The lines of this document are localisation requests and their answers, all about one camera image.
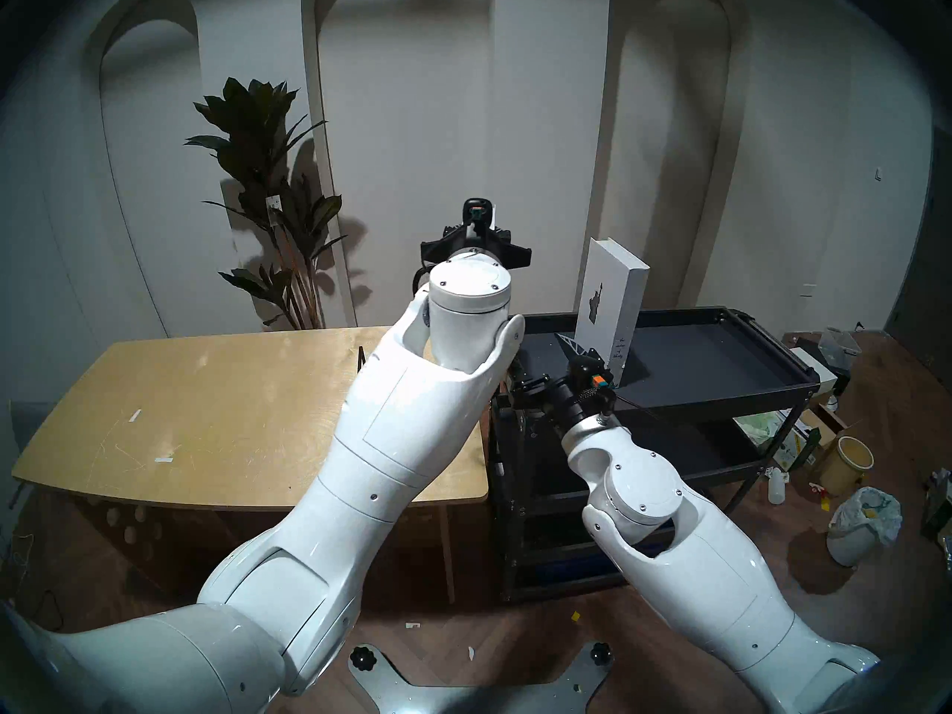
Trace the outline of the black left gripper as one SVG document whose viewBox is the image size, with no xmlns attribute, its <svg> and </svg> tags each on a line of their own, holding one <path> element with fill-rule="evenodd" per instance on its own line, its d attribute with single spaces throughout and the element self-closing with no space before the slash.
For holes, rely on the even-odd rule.
<svg viewBox="0 0 952 714">
<path fill-rule="evenodd" d="M 482 254 L 508 269 L 529 267 L 531 248 L 511 243 L 511 233 L 496 226 L 459 226 L 448 242 L 439 240 L 421 243 L 421 266 L 436 266 L 454 255 Z"/>
</svg>

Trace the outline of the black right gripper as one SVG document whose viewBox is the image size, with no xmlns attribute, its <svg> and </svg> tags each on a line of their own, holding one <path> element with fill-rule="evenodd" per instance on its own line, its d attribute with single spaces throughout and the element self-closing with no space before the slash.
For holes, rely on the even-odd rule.
<svg viewBox="0 0 952 714">
<path fill-rule="evenodd" d="M 546 402 L 546 416 L 558 428 L 571 428 L 590 417 L 606 424 L 613 416 L 616 392 L 608 385 L 608 370 L 596 350 L 586 350 L 571 337 L 556 333 L 568 362 L 566 382 L 550 376 L 513 378 L 513 402 Z"/>
</svg>

